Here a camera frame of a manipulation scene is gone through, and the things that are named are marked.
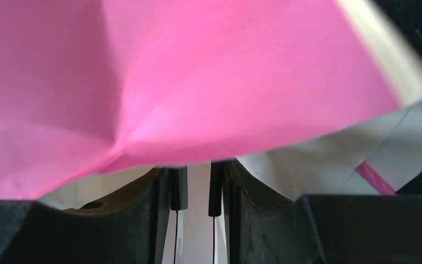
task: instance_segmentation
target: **cream colored edge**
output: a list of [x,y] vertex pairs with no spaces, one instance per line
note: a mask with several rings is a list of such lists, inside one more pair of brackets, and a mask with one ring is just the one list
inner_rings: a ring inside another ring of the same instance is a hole
[[422,99],[422,59],[369,0],[335,0],[403,106]]

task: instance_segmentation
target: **pink strip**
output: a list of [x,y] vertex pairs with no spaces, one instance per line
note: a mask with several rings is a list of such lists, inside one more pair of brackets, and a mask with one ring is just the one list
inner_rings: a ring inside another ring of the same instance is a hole
[[376,191],[384,195],[395,195],[393,188],[385,182],[382,177],[374,171],[366,162],[358,165],[355,169]]

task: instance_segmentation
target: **pink cloth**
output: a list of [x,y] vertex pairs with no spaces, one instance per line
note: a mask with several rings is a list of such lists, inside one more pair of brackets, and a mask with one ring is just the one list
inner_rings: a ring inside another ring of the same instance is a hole
[[399,105],[332,0],[0,0],[0,199]]
[[356,172],[367,181],[376,191],[384,195],[395,195],[396,192],[393,188],[385,182],[382,177],[371,168],[366,162],[360,164],[356,169]]

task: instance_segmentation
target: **thin metal rod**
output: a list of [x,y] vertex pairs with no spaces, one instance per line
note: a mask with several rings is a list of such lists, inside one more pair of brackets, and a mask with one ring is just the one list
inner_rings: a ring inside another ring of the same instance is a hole
[[177,254],[177,235],[179,233],[179,212],[175,211],[175,245],[174,245],[174,264],[176,264],[176,254]]
[[216,259],[215,254],[216,254],[216,217],[213,217],[213,264],[214,264],[214,260]]

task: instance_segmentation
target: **pink sheet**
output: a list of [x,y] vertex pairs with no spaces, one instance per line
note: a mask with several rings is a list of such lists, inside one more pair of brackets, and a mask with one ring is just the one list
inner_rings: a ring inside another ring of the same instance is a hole
[[0,199],[397,108],[332,0],[0,0]]

